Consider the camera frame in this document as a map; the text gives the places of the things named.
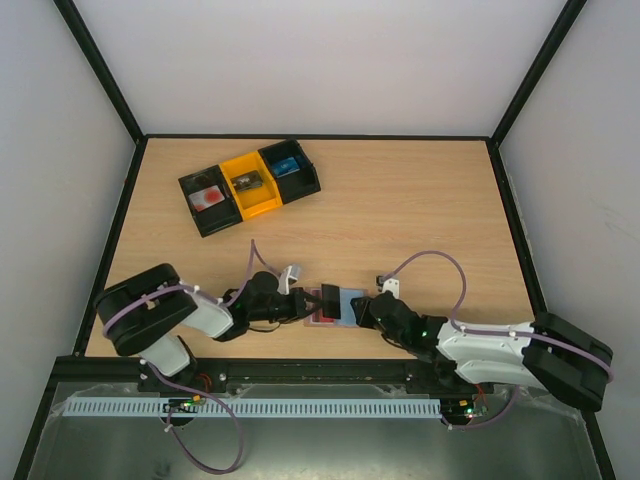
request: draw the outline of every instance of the wooden surface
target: wooden surface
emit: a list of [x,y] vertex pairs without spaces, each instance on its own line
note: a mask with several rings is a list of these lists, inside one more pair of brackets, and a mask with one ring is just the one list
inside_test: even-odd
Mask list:
[[[178,185],[184,175],[274,143],[269,140],[151,139],[131,198],[107,286],[162,262],[213,295],[239,286],[256,239],[276,268],[298,263],[298,285],[375,290],[375,276],[413,253],[439,249],[468,276],[459,318],[518,323],[533,318],[483,142],[301,141],[322,191],[201,238]],[[414,310],[448,314],[460,291],[455,268],[422,257],[399,275]],[[96,320],[89,356],[113,356]],[[372,330],[285,325],[227,343],[186,327],[200,357],[409,358]]]

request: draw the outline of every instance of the grey metal floor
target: grey metal floor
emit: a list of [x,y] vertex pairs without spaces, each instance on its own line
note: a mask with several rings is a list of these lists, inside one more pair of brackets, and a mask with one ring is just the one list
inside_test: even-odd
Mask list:
[[[299,391],[280,390],[284,396]],[[274,389],[267,391],[273,394]],[[358,392],[364,391],[352,390],[349,396]],[[438,420],[242,419],[245,461],[225,478],[600,478],[577,418],[570,410],[557,413],[552,404],[522,401],[495,425],[468,432],[447,431]],[[29,478],[211,478],[184,458],[163,428],[157,418],[56,416],[45,429]],[[196,457],[211,466],[224,468],[235,457],[237,440],[229,419],[197,418],[180,433]]]

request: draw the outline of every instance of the black metal frame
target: black metal frame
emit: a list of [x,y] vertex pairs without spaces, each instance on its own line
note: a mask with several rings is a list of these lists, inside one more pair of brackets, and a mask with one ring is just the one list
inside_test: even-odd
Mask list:
[[[31,468],[33,457],[48,416],[55,389],[59,382],[137,382],[139,365],[135,359],[129,358],[88,358],[85,351],[96,312],[92,306],[93,298],[104,288],[106,278],[113,260],[116,245],[122,230],[124,218],[133,193],[135,181],[144,156],[149,138],[262,138],[281,139],[290,135],[264,134],[227,134],[227,135],[190,135],[190,134],[150,134],[144,135],[138,126],[127,102],[125,101],[115,79],[93,41],[73,0],[53,0],[67,22],[80,48],[122,122],[136,143],[131,167],[122,190],[120,202],[113,220],[104,253],[102,255],[96,279],[91,290],[80,331],[76,339],[73,355],[59,357],[53,367],[51,377],[43,394],[29,433],[18,469],[14,479],[26,479]],[[413,135],[295,135],[299,139],[331,139],[331,140],[462,140],[484,141],[489,152],[500,197],[511,230],[520,268],[534,313],[546,311],[544,297],[531,259],[520,217],[514,202],[513,193],[500,156],[499,147],[513,126],[527,99],[533,92],[563,39],[575,22],[587,0],[568,0],[551,32],[531,65],[526,77],[518,88],[513,100],[507,108],[495,133],[491,138],[486,136],[413,136]],[[247,383],[250,377],[253,383],[371,383],[405,385],[409,391],[428,391],[430,385],[422,381],[421,363],[416,360],[243,360],[243,359],[200,359],[208,371],[224,373],[225,384],[233,382]],[[434,392],[440,398],[447,398],[446,392]],[[587,430],[594,448],[601,475],[605,480],[615,479],[611,461],[600,434],[595,415],[583,413]]]

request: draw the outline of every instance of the white plastic bracket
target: white plastic bracket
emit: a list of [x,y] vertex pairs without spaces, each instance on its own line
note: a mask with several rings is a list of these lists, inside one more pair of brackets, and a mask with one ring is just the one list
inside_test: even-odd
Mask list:
[[[522,349],[531,341],[515,332],[533,332],[531,323],[518,325],[445,323],[438,334],[438,351],[458,366],[456,373],[469,383],[511,383],[542,388],[542,384],[522,364]],[[469,330],[499,331],[502,335],[478,335]]]
[[155,365],[160,373],[172,377],[189,365],[189,354],[180,340],[167,333],[160,337],[153,345],[139,352],[146,362]]
[[400,280],[397,278],[388,278],[382,284],[382,293],[391,292],[394,298],[400,298]]
[[226,308],[195,292],[191,294],[191,298],[198,308],[180,322],[181,325],[200,330],[211,338],[217,338],[231,328],[233,317]]
[[280,274],[278,280],[278,293],[289,295],[289,288],[296,283],[302,274],[302,267],[298,264],[289,265]]

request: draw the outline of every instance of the red object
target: red object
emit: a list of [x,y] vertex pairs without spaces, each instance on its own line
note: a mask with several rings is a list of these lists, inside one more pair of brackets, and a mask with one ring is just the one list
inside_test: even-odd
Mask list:
[[204,194],[204,201],[207,203],[211,203],[212,205],[215,205],[222,200],[224,200],[224,196],[217,187],[207,189]]
[[[321,298],[322,291],[321,290],[311,290],[311,295],[315,295],[318,298]],[[335,319],[327,318],[322,314],[322,309],[318,310],[313,314],[313,323],[335,323]]]

